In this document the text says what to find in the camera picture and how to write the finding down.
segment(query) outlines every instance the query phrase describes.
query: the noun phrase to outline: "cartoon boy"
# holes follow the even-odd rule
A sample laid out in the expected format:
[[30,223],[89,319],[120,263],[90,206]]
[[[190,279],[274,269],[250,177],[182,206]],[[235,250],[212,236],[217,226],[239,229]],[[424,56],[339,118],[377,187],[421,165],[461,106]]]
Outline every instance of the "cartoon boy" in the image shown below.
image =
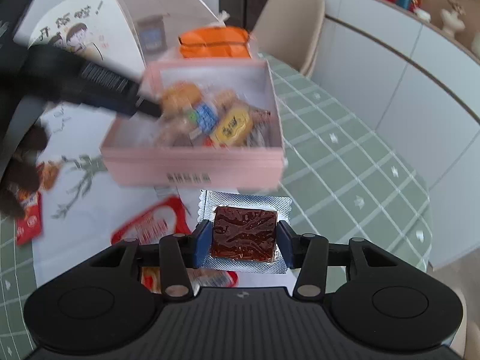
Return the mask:
[[54,36],[52,36],[48,44],[63,49],[63,39],[60,35],[60,32],[57,32]]
[[87,26],[77,23],[67,33],[67,45],[72,53],[93,61],[103,60],[100,50],[93,42],[86,42]]

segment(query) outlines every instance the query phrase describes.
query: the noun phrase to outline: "checkered tablecloth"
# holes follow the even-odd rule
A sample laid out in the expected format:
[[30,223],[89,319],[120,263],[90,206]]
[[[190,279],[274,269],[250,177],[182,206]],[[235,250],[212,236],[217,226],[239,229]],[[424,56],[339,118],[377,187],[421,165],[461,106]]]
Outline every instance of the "checkered tablecloth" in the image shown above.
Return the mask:
[[[364,237],[425,271],[431,213],[425,183],[398,154],[319,86],[267,58],[282,119],[288,167],[277,191],[293,200],[291,225],[330,242]],[[35,347],[23,305],[37,287],[30,244],[15,245],[14,222],[0,217],[0,358]],[[327,290],[345,282],[331,267]]]

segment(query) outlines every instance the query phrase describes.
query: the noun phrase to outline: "orange pouch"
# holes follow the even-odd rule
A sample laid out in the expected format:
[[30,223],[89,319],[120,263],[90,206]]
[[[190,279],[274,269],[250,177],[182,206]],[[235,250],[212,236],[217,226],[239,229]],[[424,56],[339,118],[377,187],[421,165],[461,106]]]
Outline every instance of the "orange pouch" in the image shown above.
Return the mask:
[[238,27],[202,27],[178,37],[184,58],[250,58],[246,30]]

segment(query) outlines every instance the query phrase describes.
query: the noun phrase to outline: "open cardboard box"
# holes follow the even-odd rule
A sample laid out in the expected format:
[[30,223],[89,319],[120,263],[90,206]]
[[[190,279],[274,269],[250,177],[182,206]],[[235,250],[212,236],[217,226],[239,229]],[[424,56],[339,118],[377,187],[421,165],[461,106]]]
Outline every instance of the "open cardboard box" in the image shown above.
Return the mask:
[[271,112],[270,147],[142,147],[139,137],[154,121],[118,116],[101,145],[104,163],[120,185],[201,188],[274,188],[283,170],[283,141],[272,76],[266,61],[200,58],[157,61],[144,74],[142,89],[161,90],[179,80],[233,89],[249,104]]

